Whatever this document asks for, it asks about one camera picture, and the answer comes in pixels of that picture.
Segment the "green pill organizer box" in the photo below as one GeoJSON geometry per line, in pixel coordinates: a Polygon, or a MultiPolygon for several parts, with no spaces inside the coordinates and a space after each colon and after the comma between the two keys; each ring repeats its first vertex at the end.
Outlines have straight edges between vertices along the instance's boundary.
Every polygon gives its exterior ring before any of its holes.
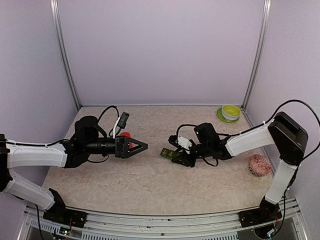
{"type": "Polygon", "coordinates": [[[168,148],[163,148],[160,152],[160,156],[162,158],[166,158],[169,160],[173,160],[179,153],[177,151],[174,150],[170,150],[168,148]]]}

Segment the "orange pill bottle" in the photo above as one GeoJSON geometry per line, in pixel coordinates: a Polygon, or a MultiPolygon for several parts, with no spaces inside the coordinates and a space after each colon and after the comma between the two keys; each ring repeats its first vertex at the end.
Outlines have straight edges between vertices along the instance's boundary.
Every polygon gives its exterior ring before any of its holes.
{"type": "Polygon", "coordinates": [[[119,136],[124,137],[124,140],[126,141],[126,144],[128,145],[129,149],[133,148],[133,144],[130,141],[131,134],[129,132],[122,132],[119,136]]]}

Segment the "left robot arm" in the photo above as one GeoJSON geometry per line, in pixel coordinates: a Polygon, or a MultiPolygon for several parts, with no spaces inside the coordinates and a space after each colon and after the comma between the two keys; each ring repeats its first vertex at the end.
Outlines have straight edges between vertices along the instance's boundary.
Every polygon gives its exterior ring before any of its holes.
{"type": "Polygon", "coordinates": [[[124,129],[129,113],[117,114],[108,136],[99,125],[100,117],[87,115],[74,124],[70,139],[53,143],[26,143],[0,136],[0,190],[15,197],[34,203],[63,223],[70,218],[70,211],[52,188],[43,188],[14,171],[18,167],[77,168],[89,161],[91,155],[110,155],[128,159],[148,148],[148,144],[129,136],[118,135],[116,129],[124,129]]]}

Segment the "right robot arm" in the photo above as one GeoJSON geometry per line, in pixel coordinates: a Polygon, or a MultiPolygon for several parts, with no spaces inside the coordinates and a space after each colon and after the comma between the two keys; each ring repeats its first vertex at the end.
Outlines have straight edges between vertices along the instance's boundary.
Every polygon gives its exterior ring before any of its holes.
{"type": "Polygon", "coordinates": [[[193,130],[199,143],[178,133],[168,138],[168,142],[179,153],[171,160],[173,163],[193,168],[198,159],[211,157],[216,161],[225,161],[254,149],[276,146],[280,162],[255,212],[260,222],[268,221],[280,210],[279,202],[295,181],[301,163],[319,149],[316,146],[306,154],[309,139],[307,131],[278,108],[267,121],[243,132],[225,134],[223,139],[208,122],[194,125],[193,130]]]}

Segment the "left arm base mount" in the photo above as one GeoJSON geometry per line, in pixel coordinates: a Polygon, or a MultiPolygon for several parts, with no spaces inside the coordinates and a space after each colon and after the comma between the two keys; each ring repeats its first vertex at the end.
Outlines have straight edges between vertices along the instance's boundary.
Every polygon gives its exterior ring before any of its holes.
{"type": "Polygon", "coordinates": [[[45,210],[43,218],[55,223],[83,229],[88,214],[84,211],[66,208],[66,204],[59,193],[52,188],[48,190],[53,195],[54,203],[48,210],[45,210]]]}

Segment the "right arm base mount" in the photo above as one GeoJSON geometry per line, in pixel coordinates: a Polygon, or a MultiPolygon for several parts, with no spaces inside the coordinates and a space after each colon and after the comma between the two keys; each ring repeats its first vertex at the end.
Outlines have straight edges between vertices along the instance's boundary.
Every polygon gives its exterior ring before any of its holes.
{"type": "Polygon", "coordinates": [[[257,208],[240,211],[238,216],[241,227],[245,228],[281,219],[282,213],[278,203],[270,203],[264,197],[257,208]]]}

